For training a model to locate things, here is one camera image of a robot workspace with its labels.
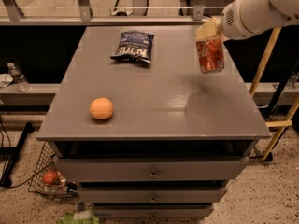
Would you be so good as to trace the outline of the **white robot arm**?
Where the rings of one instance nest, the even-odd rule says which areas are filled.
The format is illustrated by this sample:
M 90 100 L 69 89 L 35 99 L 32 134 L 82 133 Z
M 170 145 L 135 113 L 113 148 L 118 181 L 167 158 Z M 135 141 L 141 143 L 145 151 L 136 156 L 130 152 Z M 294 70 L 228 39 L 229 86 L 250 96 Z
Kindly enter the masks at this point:
M 199 26 L 195 38 L 202 41 L 223 34 L 227 39 L 243 40 L 298 22 L 299 0 L 235 0 L 220 16 Z

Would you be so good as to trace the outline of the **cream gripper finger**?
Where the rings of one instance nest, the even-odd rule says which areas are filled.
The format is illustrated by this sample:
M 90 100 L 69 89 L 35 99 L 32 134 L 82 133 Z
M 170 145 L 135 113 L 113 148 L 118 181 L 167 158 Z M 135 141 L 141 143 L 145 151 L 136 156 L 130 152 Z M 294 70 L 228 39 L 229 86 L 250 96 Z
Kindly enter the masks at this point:
M 221 19 L 219 17 L 209 18 L 195 31 L 195 39 L 204 41 L 206 39 L 221 37 Z

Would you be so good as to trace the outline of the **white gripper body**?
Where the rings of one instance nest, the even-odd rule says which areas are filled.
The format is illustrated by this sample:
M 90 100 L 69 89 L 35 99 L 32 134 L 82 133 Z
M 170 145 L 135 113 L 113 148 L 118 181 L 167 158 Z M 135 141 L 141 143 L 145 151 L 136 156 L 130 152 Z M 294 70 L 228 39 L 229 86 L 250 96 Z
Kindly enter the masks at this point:
M 253 0 L 235 0 L 221 13 L 221 31 L 230 39 L 247 39 L 257 35 L 249 27 L 249 18 L 255 11 Z

